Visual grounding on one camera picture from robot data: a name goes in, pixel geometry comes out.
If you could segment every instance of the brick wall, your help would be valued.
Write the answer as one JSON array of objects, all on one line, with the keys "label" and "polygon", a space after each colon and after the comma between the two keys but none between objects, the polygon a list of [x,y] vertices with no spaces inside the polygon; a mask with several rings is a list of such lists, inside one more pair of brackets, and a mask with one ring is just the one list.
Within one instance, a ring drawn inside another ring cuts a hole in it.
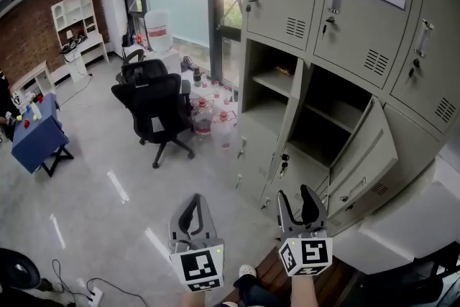
[{"label": "brick wall", "polygon": [[[10,83],[47,61],[50,71],[64,65],[51,6],[62,0],[24,0],[0,18],[0,69]],[[109,41],[102,0],[93,0],[99,32]]]}]

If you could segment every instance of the key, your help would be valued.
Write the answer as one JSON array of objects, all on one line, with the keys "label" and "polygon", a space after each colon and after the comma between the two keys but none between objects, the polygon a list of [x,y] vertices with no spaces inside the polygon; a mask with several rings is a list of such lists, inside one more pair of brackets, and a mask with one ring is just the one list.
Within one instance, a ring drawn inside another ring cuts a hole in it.
[{"label": "key", "polygon": [[413,74],[414,74],[414,68],[411,68],[411,69],[409,70],[408,79],[406,80],[405,85],[408,84],[408,82],[409,82],[409,80],[411,79],[411,77],[413,76]]}]

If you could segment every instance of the blue table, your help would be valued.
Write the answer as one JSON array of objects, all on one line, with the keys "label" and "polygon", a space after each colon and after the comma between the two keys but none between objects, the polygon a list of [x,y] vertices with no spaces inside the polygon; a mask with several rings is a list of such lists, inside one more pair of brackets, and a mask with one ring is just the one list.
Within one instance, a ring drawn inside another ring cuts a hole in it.
[{"label": "blue table", "polygon": [[[56,165],[61,160],[72,160],[73,156],[64,148],[69,143],[58,121],[56,109],[59,107],[56,102],[56,95],[47,94],[43,102],[37,103],[38,109],[42,113],[42,118],[35,121],[32,110],[22,115],[22,121],[16,122],[14,129],[12,155],[30,172],[33,173],[40,165],[51,177]],[[25,120],[30,121],[30,125],[25,128]],[[45,164],[45,160],[55,156],[55,161],[51,169]]]}]

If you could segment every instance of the white sneaker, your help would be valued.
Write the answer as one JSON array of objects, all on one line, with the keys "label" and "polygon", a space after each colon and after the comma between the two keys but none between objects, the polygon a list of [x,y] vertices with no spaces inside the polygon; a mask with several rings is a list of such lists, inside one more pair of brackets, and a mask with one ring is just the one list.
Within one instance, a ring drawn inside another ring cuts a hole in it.
[{"label": "white sneaker", "polygon": [[251,265],[242,265],[239,268],[239,277],[246,275],[246,274],[252,275],[255,278],[257,278],[256,269],[254,269]]}]

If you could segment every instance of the chair armrest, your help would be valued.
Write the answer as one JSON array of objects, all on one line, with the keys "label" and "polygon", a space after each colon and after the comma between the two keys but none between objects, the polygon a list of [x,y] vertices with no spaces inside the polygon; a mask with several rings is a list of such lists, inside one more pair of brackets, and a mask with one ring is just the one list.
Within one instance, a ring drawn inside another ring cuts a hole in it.
[{"label": "chair armrest", "polygon": [[180,95],[190,95],[192,92],[192,87],[189,80],[182,80],[182,88],[180,89]]}]

